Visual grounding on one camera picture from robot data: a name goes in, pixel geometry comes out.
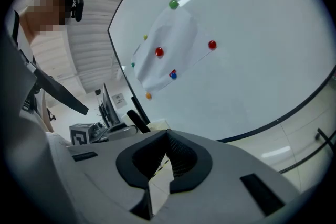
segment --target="floor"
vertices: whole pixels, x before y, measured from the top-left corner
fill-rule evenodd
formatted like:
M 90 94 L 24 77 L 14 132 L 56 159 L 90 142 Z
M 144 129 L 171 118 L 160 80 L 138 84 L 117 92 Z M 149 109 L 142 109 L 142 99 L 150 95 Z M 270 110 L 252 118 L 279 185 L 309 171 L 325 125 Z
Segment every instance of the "floor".
M 304 108 L 282 123 L 254 136 L 230 142 L 273 169 L 280 171 L 302 160 L 323 144 L 315 139 L 320 128 L 327 136 L 336 130 L 336 80 L 331 79 L 322 91 Z M 301 193 L 318 184 L 323 178 L 333 153 L 324 147 L 313 158 L 283 174 Z M 167 156 L 159 171 L 150 180 L 153 214 L 156 214 L 169 195 L 173 173 Z

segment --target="whiteboard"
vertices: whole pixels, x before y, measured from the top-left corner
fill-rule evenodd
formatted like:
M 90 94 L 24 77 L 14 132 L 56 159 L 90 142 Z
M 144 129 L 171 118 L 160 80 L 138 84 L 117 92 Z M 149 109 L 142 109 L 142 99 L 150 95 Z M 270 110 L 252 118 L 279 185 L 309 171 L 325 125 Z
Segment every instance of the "whiteboard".
M 150 121 L 219 140 L 276 121 L 310 97 L 336 64 L 322 0 L 179 0 L 217 49 L 147 100 L 131 58 L 170 0 L 122 0 L 108 29 Z

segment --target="green magnet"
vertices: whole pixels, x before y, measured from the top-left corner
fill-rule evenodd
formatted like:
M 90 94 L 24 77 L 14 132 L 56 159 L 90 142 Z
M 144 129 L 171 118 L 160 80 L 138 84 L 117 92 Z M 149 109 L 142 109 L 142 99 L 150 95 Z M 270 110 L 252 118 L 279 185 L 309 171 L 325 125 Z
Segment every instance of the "green magnet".
M 179 3 L 177 2 L 177 0 L 170 0 L 169 7 L 171 9 L 177 9 L 178 6 L 179 6 Z

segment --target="orange magnet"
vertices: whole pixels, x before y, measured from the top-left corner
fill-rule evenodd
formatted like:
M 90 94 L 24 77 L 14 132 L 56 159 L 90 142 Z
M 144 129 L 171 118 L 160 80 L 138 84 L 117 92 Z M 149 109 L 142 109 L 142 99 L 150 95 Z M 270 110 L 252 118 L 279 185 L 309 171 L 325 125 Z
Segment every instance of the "orange magnet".
M 146 98 L 148 100 L 151 100 L 152 99 L 152 95 L 149 92 L 146 92 Z

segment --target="magnet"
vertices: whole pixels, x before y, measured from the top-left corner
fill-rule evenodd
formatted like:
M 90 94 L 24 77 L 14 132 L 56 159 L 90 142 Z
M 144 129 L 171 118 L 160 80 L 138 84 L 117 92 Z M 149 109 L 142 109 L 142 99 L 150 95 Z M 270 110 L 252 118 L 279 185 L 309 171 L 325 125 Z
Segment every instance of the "magnet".
M 146 92 L 146 98 L 148 100 L 151 100 L 152 99 L 152 95 L 149 92 Z
M 179 6 L 179 3 L 177 2 L 177 0 L 170 0 L 169 1 L 169 7 L 171 9 L 177 9 L 178 6 Z
M 172 73 L 176 73 L 176 70 L 175 70 L 175 69 L 173 69 L 173 71 L 172 71 L 172 72 L 170 72 L 170 74 L 169 74 L 169 77 L 172 77 Z
M 217 47 L 217 43 L 213 40 L 211 40 L 208 45 L 211 50 L 216 49 Z
M 163 49 L 161 47 L 156 48 L 155 54 L 156 54 L 156 56 L 159 56 L 159 57 L 163 56 Z

